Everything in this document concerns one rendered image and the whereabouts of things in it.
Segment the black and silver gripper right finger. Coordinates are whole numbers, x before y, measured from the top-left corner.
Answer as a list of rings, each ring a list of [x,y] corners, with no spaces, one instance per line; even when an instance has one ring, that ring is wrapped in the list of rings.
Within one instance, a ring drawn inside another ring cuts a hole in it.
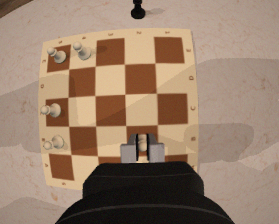
[[[157,143],[153,133],[146,133],[147,142],[147,161],[165,162],[165,145],[164,143]],[[149,158],[148,158],[149,157]]]

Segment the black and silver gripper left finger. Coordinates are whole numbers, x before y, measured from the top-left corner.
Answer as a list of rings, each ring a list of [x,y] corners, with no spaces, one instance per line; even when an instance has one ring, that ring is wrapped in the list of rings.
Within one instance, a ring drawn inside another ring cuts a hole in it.
[[[136,144],[135,144],[136,143]],[[138,134],[131,134],[127,144],[120,145],[121,163],[137,163],[139,157]]]

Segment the chessboard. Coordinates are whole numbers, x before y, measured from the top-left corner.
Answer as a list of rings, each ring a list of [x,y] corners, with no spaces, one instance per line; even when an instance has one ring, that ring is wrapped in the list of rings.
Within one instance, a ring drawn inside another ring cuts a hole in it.
[[[73,48],[91,50],[81,60]],[[47,54],[64,51],[63,63]],[[42,106],[57,103],[58,117]],[[46,185],[82,190],[102,163],[121,163],[131,134],[153,133],[166,161],[198,164],[198,93],[190,29],[133,28],[43,42],[38,90],[40,147]],[[59,135],[60,149],[44,148]]]

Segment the black chess piece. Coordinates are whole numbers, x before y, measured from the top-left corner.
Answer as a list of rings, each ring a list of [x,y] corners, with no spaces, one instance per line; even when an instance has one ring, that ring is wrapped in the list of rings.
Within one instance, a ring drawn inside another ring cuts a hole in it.
[[[134,9],[131,10],[131,16],[134,19],[142,19],[145,17],[145,10],[141,8],[142,0],[133,0]]]

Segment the white pawn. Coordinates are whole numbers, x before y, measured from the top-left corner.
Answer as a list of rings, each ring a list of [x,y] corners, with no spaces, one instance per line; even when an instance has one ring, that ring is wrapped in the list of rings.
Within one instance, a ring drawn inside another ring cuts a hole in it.
[[[144,152],[147,150],[147,142],[146,142],[145,134],[138,135],[138,150],[141,152]]]
[[[40,109],[42,114],[50,114],[52,117],[58,117],[61,114],[61,107],[57,103],[53,103],[51,106],[42,106]]]
[[[64,140],[61,136],[59,135],[55,135],[51,140],[48,140],[46,142],[44,142],[44,148],[46,150],[52,149],[53,147],[55,147],[56,149],[60,149],[62,148],[64,145]]]
[[[88,47],[83,47],[80,42],[75,42],[73,48],[78,52],[78,57],[81,60],[87,60],[91,56],[91,50]]]
[[[57,52],[57,50],[53,47],[49,47],[47,49],[47,53],[52,57],[54,56],[54,60],[58,64],[63,63],[66,59],[66,53],[64,51],[58,51]]]

